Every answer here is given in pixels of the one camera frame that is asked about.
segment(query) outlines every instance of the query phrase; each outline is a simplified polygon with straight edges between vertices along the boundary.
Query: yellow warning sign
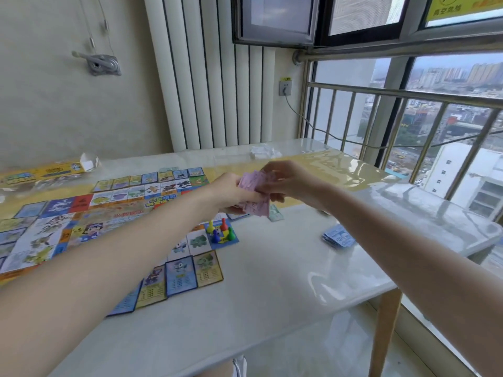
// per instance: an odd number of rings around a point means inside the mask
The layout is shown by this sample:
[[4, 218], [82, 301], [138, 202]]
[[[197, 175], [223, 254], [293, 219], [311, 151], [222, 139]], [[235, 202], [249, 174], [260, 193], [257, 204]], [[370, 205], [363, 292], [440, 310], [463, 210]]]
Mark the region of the yellow warning sign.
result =
[[503, 8], [503, 0], [432, 0], [427, 21]]

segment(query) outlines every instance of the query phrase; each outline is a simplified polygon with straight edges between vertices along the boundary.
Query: left arm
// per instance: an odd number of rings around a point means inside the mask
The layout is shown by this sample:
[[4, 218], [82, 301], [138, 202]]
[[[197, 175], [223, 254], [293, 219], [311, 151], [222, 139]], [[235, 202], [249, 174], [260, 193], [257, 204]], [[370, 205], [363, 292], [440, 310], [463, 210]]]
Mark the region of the left arm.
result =
[[199, 222], [258, 202], [223, 174], [148, 215], [63, 253], [0, 290], [1, 376], [46, 376]]

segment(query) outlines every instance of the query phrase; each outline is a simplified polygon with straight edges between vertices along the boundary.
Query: board game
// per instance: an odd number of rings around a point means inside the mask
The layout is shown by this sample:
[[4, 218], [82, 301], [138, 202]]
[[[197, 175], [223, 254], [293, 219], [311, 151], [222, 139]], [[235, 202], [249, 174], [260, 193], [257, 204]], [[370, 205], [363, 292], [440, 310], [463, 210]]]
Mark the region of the board game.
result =
[[[0, 286], [43, 262], [208, 184], [201, 167], [98, 181], [87, 195], [24, 205], [0, 221]], [[108, 316], [133, 312], [223, 280], [217, 251], [239, 242], [228, 216], [201, 222]]]

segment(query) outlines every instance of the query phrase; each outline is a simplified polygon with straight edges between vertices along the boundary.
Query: forearm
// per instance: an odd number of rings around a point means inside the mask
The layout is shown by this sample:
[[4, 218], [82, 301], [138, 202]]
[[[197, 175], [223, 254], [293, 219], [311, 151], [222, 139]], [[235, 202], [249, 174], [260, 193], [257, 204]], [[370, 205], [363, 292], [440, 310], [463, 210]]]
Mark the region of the forearm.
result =
[[178, 197], [0, 290], [5, 340], [0, 374], [49, 374], [184, 234], [207, 218], [211, 212], [204, 193]]
[[480, 266], [323, 185], [319, 202], [484, 377], [503, 368], [503, 287]]

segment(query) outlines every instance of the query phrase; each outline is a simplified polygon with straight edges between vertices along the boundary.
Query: person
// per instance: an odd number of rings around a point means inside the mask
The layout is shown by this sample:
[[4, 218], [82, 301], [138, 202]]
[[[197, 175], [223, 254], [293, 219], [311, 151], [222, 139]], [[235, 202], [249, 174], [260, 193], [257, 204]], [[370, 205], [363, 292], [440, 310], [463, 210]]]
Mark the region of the person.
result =
[[[7, 284], [0, 290], [0, 333], [8, 339], [0, 345], [1, 375], [49, 374], [166, 256], [180, 232], [220, 209], [258, 202], [260, 193], [330, 212], [482, 376], [500, 375], [503, 284], [497, 277], [292, 161], [270, 162], [264, 171], [277, 180], [248, 191], [237, 186], [238, 176], [225, 173]], [[212, 375], [229, 373], [226, 363]]]

